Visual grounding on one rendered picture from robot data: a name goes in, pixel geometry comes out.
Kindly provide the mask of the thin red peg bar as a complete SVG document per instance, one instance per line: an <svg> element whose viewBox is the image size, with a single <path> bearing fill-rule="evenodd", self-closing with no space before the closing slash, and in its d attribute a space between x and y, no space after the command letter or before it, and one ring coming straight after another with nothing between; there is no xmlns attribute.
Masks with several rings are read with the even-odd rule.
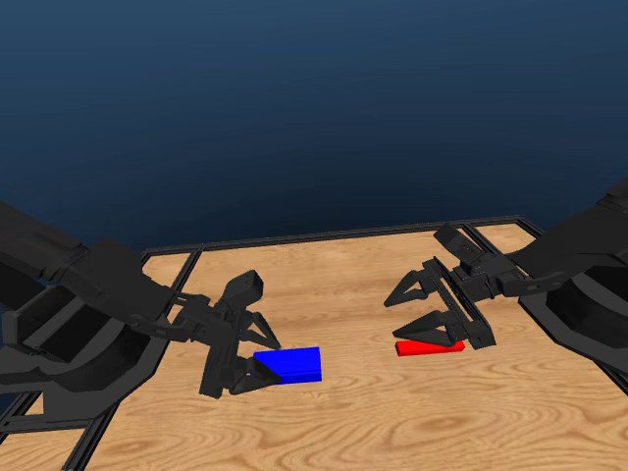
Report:
<svg viewBox="0 0 628 471"><path fill-rule="evenodd" d="M465 344L463 341L457 341L452 346L443 346L416 340L399 340L395 343L395 350L398 357L460 352L464 349Z"/></svg>

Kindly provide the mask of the blue hollow socket block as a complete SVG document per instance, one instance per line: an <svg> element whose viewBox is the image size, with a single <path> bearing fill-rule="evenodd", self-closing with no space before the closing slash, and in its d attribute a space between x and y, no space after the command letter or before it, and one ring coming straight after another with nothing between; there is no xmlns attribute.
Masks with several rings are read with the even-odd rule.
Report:
<svg viewBox="0 0 628 471"><path fill-rule="evenodd" d="M279 378L279 385L322 381L322 363L318 346L257 351L253 357Z"/></svg>

